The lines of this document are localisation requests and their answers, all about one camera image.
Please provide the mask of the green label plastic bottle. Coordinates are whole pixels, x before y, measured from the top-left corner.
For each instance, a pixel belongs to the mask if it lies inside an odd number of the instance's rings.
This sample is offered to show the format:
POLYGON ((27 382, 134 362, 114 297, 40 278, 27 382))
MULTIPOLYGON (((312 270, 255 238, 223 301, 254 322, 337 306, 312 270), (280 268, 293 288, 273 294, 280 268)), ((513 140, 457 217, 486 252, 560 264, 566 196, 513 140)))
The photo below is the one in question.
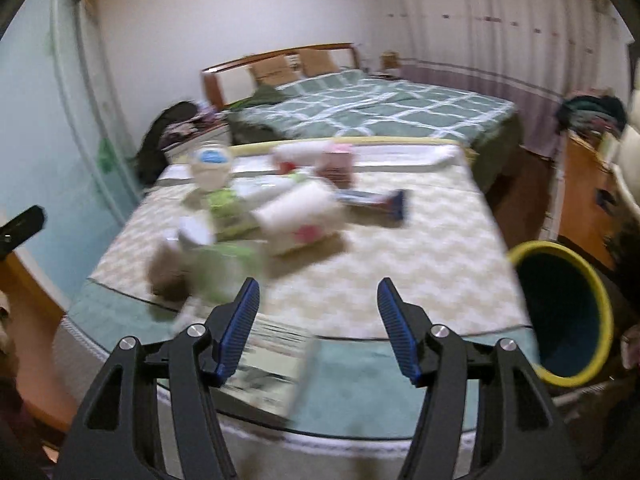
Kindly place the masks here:
POLYGON ((234 240, 258 228, 247 203, 232 188, 208 193, 204 207, 212 217, 217 240, 234 240))

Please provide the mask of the yellow rimmed trash bin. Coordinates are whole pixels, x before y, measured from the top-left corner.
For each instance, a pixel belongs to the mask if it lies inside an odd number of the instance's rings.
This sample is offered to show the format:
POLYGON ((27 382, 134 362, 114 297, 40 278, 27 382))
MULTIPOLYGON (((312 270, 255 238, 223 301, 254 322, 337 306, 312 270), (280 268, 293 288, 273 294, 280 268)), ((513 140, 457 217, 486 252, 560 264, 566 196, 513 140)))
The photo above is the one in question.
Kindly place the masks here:
POLYGON ((538 376, 560 389, 588 384, 605 366, 614 339, 611 300, 597 271, 548 240, 519 244, 508 258, 536 336, 538 376))

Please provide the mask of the white bedside drawer cabinet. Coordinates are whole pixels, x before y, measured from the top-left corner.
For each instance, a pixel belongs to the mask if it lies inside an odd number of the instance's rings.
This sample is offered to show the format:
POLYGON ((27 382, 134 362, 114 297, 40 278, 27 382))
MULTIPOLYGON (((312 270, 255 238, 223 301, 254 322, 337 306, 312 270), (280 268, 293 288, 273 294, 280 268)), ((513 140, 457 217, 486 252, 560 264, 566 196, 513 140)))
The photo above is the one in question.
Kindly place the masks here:
POLYGON ((181 164, 189 159, 190 154, 203 144, 213 143, 229 146, 232 144, 231 130, 226 124, 213 125, 212 128, 200 130, 185 136, 178 142, 167 145, 163 149, 165 158, 170 164, 181 164))

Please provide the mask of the white printed carton box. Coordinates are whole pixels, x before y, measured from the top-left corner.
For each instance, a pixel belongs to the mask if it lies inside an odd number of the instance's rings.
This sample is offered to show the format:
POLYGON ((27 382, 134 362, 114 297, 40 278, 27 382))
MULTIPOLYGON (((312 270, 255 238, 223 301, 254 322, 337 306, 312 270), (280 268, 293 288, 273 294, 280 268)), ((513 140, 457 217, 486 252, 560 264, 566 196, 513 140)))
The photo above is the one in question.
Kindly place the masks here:
POLYGON ((317 350, 318 338, 308 330, 257 315, 236 372, 219 390, 221 409, 286 425, 317 350))

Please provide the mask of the white pill bottle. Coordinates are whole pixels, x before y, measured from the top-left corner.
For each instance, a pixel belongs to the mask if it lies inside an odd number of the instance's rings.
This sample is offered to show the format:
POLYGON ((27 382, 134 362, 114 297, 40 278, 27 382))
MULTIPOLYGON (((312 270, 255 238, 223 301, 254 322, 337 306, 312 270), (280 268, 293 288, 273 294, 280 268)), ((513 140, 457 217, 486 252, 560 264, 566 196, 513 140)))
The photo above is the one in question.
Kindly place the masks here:
POLYGON ((216 237, 207 221, 199 216, 184 216, 178 222, 177 238, 183 250, 213 245, 216 237))

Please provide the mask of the crumpled green plastic bottle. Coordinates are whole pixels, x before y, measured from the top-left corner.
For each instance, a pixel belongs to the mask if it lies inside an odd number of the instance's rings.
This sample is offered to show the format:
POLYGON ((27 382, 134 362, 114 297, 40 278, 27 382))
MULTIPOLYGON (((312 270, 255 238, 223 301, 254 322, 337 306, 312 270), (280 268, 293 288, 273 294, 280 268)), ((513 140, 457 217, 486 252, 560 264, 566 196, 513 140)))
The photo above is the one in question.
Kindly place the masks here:
POLYGON ((232 240, 194 252, 190 285, 195 296, 209 304, 226 304, 247 278, 265 274, 266 244, 260 240, 232 240))

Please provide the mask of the white blue-label yogurt tub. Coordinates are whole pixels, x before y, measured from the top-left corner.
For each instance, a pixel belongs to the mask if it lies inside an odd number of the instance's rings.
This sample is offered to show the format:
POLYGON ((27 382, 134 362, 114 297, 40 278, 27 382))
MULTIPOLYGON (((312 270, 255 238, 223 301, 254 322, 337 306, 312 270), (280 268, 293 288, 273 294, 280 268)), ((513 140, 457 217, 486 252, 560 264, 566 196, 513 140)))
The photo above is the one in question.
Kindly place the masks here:
POLYGON ((226 146, 205 143, 191 153, 189 165, 196 186, 205 192, 214 192, 227 184, 233 156, 226 146))

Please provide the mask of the blue snack wrapper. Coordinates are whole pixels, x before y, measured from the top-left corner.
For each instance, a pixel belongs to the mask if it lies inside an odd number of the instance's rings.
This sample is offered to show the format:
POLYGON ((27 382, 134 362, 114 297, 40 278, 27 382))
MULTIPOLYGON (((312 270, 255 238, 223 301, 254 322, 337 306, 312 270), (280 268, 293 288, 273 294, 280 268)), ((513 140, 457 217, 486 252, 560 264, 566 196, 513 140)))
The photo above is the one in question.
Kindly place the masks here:
POLYGON ((390 220, 396 222, 401 222, 405 219, 405 195, 406 192, 404 190, 385 193, 338 190, 335 193, 337 200, 344 205, 382 212, 390 220))

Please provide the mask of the white paper cup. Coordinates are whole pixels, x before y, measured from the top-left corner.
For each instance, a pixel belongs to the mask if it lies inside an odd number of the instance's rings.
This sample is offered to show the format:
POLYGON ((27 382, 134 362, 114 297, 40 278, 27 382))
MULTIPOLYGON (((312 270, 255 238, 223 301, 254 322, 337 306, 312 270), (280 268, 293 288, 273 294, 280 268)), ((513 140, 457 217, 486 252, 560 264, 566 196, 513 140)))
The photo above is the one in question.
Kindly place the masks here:
POLYGON ((323 233, 343 229, 345 211, 337 188, 324 179, 309 179, 253 211, 267 235, 293 234, 311 226, 323 233))

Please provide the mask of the brown pillow left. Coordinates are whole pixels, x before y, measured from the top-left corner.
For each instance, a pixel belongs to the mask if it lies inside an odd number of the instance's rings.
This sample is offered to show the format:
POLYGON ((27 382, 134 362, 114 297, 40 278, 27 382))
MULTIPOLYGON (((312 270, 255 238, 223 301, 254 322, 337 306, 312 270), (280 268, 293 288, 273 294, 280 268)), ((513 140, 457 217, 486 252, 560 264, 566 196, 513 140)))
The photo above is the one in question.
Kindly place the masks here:
POLYGON ((299 80, 298 73, 293 70, 284 54, 250 64, 250 73, 258 86, 265 84, 270 87, 279 87, 299 80))

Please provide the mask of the brown pillow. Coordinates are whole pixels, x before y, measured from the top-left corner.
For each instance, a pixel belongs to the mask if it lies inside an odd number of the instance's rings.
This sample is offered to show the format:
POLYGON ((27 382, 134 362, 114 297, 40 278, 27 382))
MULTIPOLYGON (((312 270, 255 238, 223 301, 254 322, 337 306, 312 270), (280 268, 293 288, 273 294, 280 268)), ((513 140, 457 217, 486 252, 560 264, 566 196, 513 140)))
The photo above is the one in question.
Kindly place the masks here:
POLYGON ((279 87, 299 80, 298 73, 293 70, 284 54, 250 64, 250 73, 258 86, 265 84, 270 87, 279 87))
POLYGON ((300 49, 298 57, 302 71, 307 78, 340 71, 329 50, 300 49))

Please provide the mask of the wooden bed with headboard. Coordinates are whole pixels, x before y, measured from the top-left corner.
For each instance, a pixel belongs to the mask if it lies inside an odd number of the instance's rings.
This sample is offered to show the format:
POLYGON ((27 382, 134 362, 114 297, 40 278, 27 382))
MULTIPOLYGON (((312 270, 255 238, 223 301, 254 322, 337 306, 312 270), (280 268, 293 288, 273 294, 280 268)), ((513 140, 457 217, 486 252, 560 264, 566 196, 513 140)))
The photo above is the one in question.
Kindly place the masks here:
POLYGON ((352 44, 244 56, 207 67, 201 78, 235 144, 346 136, 454 141, 472 152, 482 191, 491 188, 524 136, 513 102, 368 74, 352 44))

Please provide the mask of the pink white tissue pack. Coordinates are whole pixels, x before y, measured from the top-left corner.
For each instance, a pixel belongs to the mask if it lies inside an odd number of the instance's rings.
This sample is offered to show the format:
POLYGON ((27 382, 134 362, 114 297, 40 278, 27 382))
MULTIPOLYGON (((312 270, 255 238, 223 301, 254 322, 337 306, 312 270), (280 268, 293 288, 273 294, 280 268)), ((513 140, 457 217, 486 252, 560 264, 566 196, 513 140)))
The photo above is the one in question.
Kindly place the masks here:
POLYGON ((288 142, 278 144, 270 154, 281 174, 308 168, 338 188, 352 186, 355 153, 350 144, 333 140, 288 142))

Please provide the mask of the brown pillow right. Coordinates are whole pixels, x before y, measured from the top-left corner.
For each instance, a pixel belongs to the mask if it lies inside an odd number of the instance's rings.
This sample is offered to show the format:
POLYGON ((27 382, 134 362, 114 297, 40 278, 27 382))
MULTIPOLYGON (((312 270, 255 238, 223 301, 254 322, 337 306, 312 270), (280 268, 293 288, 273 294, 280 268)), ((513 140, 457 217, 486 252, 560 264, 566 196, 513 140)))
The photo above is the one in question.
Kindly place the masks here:
POLYGON ((307 78, 340 71, 329 50, 300 49, 298 57, 302 71, 307 78))

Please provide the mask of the clothes pile on desk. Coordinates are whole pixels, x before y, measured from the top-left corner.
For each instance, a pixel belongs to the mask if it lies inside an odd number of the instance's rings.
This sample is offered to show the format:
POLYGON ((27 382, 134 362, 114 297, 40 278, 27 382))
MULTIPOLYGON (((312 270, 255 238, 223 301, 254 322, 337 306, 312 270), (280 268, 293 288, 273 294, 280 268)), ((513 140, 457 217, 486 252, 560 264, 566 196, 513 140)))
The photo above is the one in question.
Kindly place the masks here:
POLYGON ((609 93, 578 92, 564 99, 555 112, 558 131, 605 129, 618 136, 627 125, 622 101, 609 93))

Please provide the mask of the green plaid duvet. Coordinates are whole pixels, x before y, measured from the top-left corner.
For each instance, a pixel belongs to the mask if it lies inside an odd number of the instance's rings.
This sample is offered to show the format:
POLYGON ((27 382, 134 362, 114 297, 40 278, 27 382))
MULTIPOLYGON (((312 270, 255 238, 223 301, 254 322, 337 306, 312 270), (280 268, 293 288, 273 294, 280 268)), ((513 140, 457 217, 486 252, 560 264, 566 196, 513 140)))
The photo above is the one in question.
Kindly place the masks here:
POLYGON ((512 102, 493 96, 342 70, 259 88, 227 119, 244 138, 414 136, 471 146, 515 114, 512 102))

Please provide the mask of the cardboard box far nightstand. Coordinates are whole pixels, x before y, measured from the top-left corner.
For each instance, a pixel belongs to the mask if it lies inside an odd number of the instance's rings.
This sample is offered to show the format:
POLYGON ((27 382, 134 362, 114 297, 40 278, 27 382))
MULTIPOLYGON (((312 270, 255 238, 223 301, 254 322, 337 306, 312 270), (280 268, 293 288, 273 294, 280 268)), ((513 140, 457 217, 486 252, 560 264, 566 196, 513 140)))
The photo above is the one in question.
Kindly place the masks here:
POLYGON ((380 56, 381 73, 385 77, 399 78, 401 75, 401 62, 396 51, 385 51, 380 56))

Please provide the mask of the pink white curtain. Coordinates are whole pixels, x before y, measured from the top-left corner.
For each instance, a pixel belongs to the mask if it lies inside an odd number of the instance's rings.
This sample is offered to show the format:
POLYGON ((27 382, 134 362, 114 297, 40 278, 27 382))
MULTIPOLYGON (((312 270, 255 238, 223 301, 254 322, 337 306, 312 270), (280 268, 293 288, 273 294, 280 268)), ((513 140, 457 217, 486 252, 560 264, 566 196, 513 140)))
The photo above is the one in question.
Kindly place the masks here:
POLYGON ((627 102, 632 36, 610 0, 378 0, 382 48, 405 78, 513 102, 525 148, 549 156, 566 96, 627 102))

